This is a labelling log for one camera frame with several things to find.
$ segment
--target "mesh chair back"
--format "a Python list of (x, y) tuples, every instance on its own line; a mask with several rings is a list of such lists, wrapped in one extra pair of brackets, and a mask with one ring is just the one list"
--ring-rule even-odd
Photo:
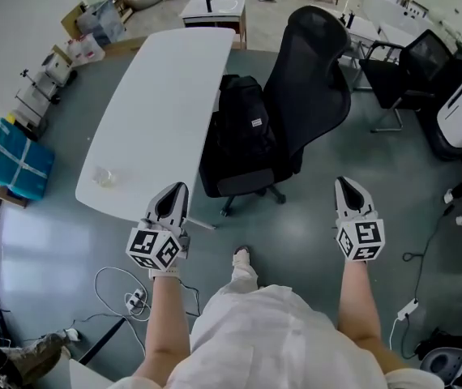
[(299, 167), (303, 148), (348, 115), (350, 93), (337, 59), (349, 46), (346, 28), (327, 11), (305, 6), (290, 15), (263, 94), (276, 140)]
[(400, 65), (411, 76), (413, 86), (428, 88), (453, 58), (440, 38), (431, 30), (426, 30), (402, 50)]

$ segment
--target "black backpack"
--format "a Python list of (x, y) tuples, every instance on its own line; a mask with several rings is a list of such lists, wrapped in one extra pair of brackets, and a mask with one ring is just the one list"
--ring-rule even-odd
[(216, 137), (229, 157), (257, 163), (276, 150), (276, 139), (263, 104), (262, 87), (252, 76), (225, 75), (220, 84)]

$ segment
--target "white shirt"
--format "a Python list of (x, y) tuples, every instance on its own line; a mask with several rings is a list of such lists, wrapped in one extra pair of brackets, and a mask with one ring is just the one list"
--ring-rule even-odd
[[(287, 287), (218, 293), (191, 333), (191, 355), (168, 389), (442, 389), (437, 376), (403, 369), (384, 375), (374, 356), (338, 332)], [(158, 389), (126, 378), (110, 389)]]

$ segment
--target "black office chair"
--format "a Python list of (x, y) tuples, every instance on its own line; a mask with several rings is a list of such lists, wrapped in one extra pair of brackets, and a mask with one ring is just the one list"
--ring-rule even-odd
[(341, 124), (349, 113), (350, 91), (337, 62), (349, 46), (346, 28), (327, 11), (306, 6), (290, 15), (263, 90), (276, 154), (254, 165), (234, 160), (218, 146), (214, 120), (210, 125), (199, 172), (209, 197), (228, 197), (222, 216), (228, 215), (239, 195), (264, 195), (269, 189), (278, 203), (285, 202), (274, 184), (299, 173), (304, 147)]
[[(389, 55), (384, 61), (371, 59), (374, 50), (381, 46), (400, 50), (398, 63), (391, 62)], [(355, 90), (373, 91), (380, 106), (393, 111), (398, 127), (374, 128), (371, 132), (401, 131), (403, 125), (397, 107), (418, 111), (433, 102), (436, 92), (442, 90), (443, 72), (453, 59), (449, 49), (431, 30), (423, 32), (406, 47), (384, 41), (373, 43), (366, 59), (359, 61), (371, 87)]]

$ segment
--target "blue container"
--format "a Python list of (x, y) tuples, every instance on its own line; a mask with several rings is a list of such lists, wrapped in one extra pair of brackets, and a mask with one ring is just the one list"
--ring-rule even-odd
[(53, 162), (54, 153), (0, 118), (0, 186), (26, 199), (42, 199)]

